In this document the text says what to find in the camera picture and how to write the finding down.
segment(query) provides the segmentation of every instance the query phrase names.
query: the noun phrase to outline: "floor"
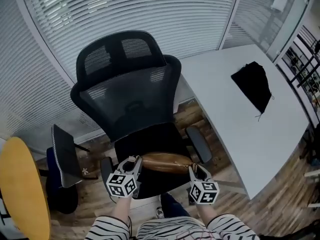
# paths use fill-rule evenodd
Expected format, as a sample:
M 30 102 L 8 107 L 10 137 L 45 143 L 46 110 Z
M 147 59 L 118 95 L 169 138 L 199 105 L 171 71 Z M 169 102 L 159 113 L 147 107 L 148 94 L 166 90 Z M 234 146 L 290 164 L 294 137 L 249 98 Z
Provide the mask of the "floor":
M 214 179 L 237 182 L 236 172 L 225 153 L 217 135 L 212 130 L 197 102 L 192 100 L 179 106 L 175 115 L 176 126 L 184 136 L 184 128 L 196 125 L 200 128 L 214 154 L 209 170 Z M 112 157 L 116 162 L 113 145 L 106 136 L 101 136 L 83 144 L 91 150 L 90 155 L 78 152 L 80 166 L 86 168 L 90 176 L 99 175 L 99 160 L 105 156 Z M 312 211 L 307 204 L 314 199 L 315 185 L 307 183 L 304 173 L 312 169 L 299 155 L 304 147 L 299 143 L 294 154 L 276 177 L 253 200 L 244 194 L 221 190 L 213 205 L 219 214 L 231 213 L 238 216 L 257 234 L 283 236 L 309 225 L 320 218 L 319 211 Z M 199 218 L 196 207 L 188 205 L 186 188 L 181 186 L 171 194 L 195 218 Z M 77 185 L 79 205 L 73 214 L 64 215 L 51 212 L 52 240 L 83 240 L 95 218 L 108 215 L 114 206 L 110 200 L 101 177 L 98 180 L 87 180 Z M 133 233 L 138 226 L 155 216 L 155 209 L 160 205 L 157 197 L 148 200 L 133 201 L 130 217 Z

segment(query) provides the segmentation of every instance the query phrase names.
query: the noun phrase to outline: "round table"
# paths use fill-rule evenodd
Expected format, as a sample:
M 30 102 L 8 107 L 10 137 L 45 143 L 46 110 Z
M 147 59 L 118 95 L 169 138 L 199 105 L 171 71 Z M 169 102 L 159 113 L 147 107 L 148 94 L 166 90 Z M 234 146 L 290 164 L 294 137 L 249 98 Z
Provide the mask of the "round table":
M 0 155 L 0 189 L 15 225 L 30 240 L 50 238 L 50 212 L 39 170 L 18 137 L 10 138 Z

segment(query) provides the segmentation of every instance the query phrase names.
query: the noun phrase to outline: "black bag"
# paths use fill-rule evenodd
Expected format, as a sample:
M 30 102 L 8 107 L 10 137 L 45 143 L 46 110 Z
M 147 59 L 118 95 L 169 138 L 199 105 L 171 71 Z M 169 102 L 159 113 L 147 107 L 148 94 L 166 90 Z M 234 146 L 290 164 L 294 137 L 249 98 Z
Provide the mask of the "black bag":
M 246 64 L 237 73 L 234 73 L 231 78 L 244 95 L 263 114 L 271 98 L 264 68 L 254 61 Z

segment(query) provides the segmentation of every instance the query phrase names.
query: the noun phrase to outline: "shoe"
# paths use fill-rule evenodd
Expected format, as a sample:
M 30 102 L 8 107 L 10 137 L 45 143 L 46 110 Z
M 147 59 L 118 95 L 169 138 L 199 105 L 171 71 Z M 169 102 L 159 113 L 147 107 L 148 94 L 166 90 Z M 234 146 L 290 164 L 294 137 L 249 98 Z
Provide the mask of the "shoe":
M 158 207 L 155 211 L 155 215 L 156 215 L 156 218 L 157 219 L 164 219 L 165 218 L 165 214 L 164 212 L 162 211 L 162 208 L 161 207 Z

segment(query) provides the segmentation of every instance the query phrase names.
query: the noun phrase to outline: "chair seat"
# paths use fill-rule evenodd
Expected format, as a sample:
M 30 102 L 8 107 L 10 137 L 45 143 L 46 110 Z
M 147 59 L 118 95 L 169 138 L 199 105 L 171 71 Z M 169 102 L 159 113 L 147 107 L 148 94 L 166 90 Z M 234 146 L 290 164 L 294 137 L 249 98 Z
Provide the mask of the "chair seat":
M 148 152 L 169 152 L 190 158 L 176 126 L 169 122 L 134 132 L 114 144 L 119 163 L 129 156 Z M 138 199 L 150 198 L 175 189 L 190 181 L 189 174 L 175 174 L 142 168 Z

